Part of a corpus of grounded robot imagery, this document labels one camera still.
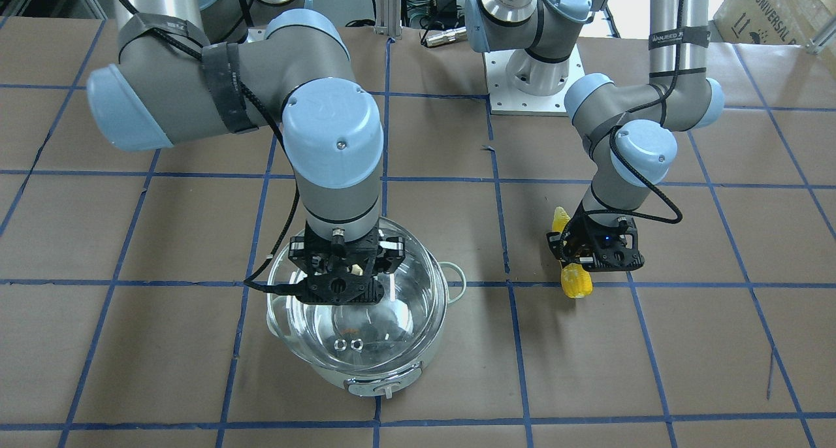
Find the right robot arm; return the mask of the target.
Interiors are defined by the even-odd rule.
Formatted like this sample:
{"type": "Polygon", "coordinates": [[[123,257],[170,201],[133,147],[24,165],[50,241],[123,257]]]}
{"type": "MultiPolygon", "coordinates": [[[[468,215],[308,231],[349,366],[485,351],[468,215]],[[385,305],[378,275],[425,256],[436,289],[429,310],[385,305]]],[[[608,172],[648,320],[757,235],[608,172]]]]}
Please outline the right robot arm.
{"type": "Polygon", "coordinates": [[[405,259],[405,240],[382,238],[384,133],[374,98],[358,82],[337,28],[309,8],[275,17],[261,40],[212,42],[198,0],[116,0],[118,62],[92,71],[89,107],[112,145],[172,148],[269,127],[295,173],[306,210],[289,258],[296,284],[245,284],[313,305],[364,305],[385,293],[378,276],[405,259]]]}

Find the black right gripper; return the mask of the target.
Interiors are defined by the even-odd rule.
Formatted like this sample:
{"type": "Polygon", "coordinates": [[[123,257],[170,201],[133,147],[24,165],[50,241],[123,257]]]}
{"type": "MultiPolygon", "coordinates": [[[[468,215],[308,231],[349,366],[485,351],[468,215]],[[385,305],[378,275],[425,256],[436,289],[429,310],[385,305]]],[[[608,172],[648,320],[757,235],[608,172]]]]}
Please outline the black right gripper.
{"type": "Polygon", "coordinates": [[[306,277],[289,285],[289,295],[313,305],[376,304],[384,287],[376,276],[391,274],[405,260],[405,237],[370,231],[354,242],[325,239],[313,231],[295,236],[289,259],[306,277]]]}

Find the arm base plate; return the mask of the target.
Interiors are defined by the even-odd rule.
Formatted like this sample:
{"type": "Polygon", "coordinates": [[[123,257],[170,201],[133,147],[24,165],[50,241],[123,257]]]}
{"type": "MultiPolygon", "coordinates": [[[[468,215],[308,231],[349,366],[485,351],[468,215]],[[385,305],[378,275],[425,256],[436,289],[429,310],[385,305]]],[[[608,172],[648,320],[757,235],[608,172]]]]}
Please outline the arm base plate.
{"type": "Polygon", "coordinates": [[[496,50],[483,54],[494,115],[566,117],[564,97],[585,75],[579,49],[555,64],[535,60],[526,50],[496,50]]]}

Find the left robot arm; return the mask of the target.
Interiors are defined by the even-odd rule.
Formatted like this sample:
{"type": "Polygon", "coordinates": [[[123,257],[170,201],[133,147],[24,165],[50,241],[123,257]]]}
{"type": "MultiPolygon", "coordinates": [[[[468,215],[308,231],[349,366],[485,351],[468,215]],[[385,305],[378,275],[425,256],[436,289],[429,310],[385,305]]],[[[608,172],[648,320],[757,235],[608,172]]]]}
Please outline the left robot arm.
{"type": "Polygon", "coordinates": [[[635,224],[639,207],[677,156],[675,133],[714,123],[720,83],[707,77],[708,0],[651,0],[649,81],[621,87],[591,73],[561,77],[594,0],[465,0],[466,34],[475,52],[511,50],[507,78],[532,96],[566,88],[564,108],[596,166],[590,186],[564,227],[547,234],[562,267],[588,272],[644,264],[635,224]]]}

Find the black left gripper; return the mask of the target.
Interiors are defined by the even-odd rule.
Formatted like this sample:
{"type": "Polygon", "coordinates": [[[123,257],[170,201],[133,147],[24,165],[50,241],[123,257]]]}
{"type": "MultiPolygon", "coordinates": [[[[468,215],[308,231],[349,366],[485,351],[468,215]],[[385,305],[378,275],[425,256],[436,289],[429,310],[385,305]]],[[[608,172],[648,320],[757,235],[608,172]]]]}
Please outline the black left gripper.
{"type": "Polygon", "coordinates": [[[631,217],[619,216],[615,227],[603,227],[580,211],[570,217],[555,211],[547,245],[562,266],[575,263],[587,272],[637,270],[645,259],[638,250],[638,231],[631,217]]]}

